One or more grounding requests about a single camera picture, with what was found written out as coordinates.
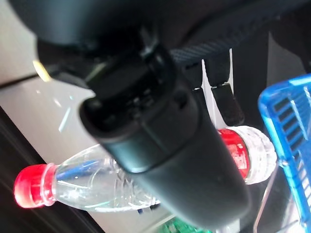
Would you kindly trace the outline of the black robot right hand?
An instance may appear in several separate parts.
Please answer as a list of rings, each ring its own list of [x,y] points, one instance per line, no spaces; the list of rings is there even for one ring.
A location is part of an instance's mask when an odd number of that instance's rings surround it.
[[[191,225],[249,209],[248,189],[180,67],[233,47],[305,0],[12,0],[54,79],[117,164]]]

